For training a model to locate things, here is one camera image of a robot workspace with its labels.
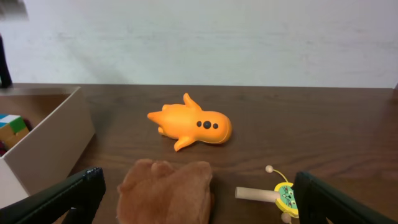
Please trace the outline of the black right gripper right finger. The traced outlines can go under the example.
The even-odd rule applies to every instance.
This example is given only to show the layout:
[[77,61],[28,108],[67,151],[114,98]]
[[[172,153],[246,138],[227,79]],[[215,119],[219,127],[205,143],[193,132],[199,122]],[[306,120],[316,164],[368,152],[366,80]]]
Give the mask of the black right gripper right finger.
[[397,223],[308,172],[296,173],[293,189],[301,224]]

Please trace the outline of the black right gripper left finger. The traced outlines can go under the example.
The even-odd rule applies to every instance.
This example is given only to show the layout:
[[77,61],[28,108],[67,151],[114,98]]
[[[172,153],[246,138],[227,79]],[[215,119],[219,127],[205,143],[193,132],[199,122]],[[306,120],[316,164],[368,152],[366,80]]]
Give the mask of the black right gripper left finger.
[[1,209],[1,223],[91,223],[106,192],[103,170],[90,167]]

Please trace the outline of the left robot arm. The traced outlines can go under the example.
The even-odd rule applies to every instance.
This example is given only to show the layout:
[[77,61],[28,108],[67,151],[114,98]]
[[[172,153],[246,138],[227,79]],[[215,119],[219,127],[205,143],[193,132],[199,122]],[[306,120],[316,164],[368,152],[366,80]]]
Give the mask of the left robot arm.
[[6,62],[6,56],[4,51],[4,43],[2,37],[0,37],[0,72],[1,72],[1,88],[9,88],[12,86],[12,79],[9,73],[9,69]]

